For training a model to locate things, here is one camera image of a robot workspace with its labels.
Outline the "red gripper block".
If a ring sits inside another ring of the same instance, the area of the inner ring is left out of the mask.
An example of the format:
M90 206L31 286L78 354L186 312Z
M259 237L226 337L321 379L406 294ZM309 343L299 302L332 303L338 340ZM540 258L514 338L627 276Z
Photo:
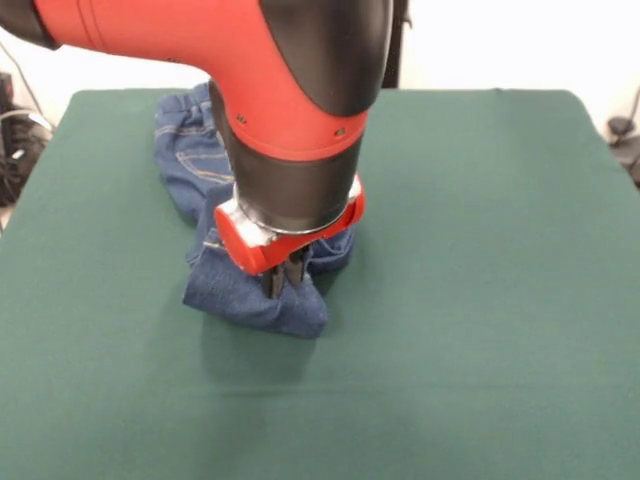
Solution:
M231 199L214 211L219 236L231 259L242 271L248 274L264 272L262 288L269 299L280 297L285 275L293 286L302 284L309 256L307 245L347 230L360 221L366 209L365 190L356 174L347 206L337 220L318 231L279 233L251 220L241 209L236 185L233 185L232 192Z

